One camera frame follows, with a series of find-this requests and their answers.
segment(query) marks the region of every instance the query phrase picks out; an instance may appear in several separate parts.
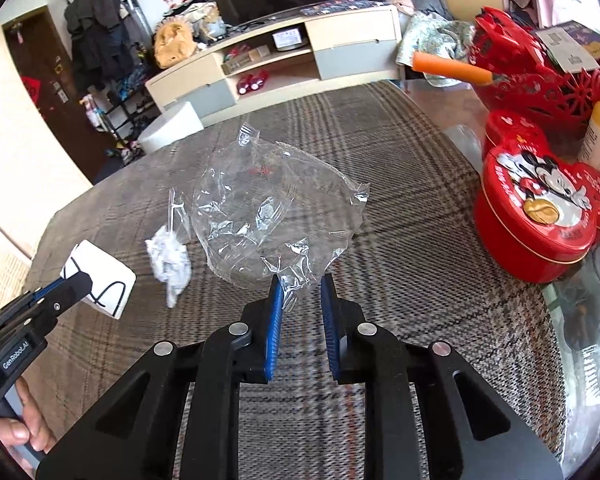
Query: metal pivot screw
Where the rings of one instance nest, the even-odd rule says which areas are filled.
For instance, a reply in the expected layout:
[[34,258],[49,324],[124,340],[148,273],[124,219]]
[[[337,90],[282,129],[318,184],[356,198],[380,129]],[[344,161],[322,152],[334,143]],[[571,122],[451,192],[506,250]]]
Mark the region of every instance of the metal pivot screw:
[[163,356],[169,355],[173,351],[173,345],[168,341],[160,341],[156,346],[154,346],[154,354]]
[[229,334],[231,335],[245,335],[248,331],[249,326],[243,322],[233,323],[229,327]]
[[376,335],[378,332],[378,327],[373,323],[360,323],[358,325],[358,332],[362,335]]
[[431,349],[435,355],[439,355],[442,357],[448,356],[451,354],[451,346],[449,343],[445,343],[444,341],[436,341],[433,343]]

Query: yellow plush toy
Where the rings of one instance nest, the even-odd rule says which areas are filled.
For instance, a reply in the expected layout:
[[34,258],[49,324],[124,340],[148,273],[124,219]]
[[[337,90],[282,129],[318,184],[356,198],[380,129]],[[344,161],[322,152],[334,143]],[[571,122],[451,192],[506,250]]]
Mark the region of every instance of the yellow plush toy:
[[193,56],[198,46],[193,41],[191,24],[183,18],[164,20],[155,33],[154,55],[160,68],[169,68]]

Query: black coat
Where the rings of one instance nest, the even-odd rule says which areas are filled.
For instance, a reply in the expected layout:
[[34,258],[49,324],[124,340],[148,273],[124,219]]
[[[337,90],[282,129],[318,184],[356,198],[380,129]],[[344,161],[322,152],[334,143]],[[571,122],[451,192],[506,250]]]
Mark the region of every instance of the black coat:
[[101,87],[119,81],[134,70],[129,36],[120,20],[120,0],[74,0],[64,11],[72,36],[75,83],[87,93],[90,85]]

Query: tv stand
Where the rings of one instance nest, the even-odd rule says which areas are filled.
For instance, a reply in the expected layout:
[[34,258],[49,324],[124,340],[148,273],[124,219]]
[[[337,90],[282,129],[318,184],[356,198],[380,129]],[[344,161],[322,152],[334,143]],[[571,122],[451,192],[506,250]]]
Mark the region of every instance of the tv stand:
[[[309,45],[278,52],[272,32],[300,27]],[[218,41],[159,73],[146,88],[161,111],[191,102],[202,124],[212,124],[274,104],[319,92],[381,79],[400,78],[395,63],[402,39],[394,6],[356,9],[321,16],[296,15]],[[224,56],[238,44],[269,46],[270,56],[229,74]],[[247,73],[269,72],[260,90],[238,94],[236,85]]]

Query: tv cabinet drawer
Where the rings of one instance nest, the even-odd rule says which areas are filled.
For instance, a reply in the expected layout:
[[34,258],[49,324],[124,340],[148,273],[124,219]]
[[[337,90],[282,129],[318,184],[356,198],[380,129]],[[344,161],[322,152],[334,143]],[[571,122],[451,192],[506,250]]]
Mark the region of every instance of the tv cabinet drawer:
[[234,93],[231,91],[231,87],[226,79],[206,84],[193,92],[183,95],[177,101],[165,106],[165,110],[184,101],[191,103],[199,118],[234,106],[236,103]]
[[314,52],[314,56],[320,79],[332,79],[392,69],[395,69],[397,74],[396,53],[395,40],[387,40],[335,46],[318,50]]
[[304,26],[314,51],[365,41],[391,40],[397,43],[398,40],[391,7],[350,14],[332,14],[309,20]]
[[196,88],[223,80],[225,76],[220,68],[222,61],[218,61],[218,56],[222,57],[222,54],[207,54],[162,78],[149,81],[146,87],[155,103],[167,107]]

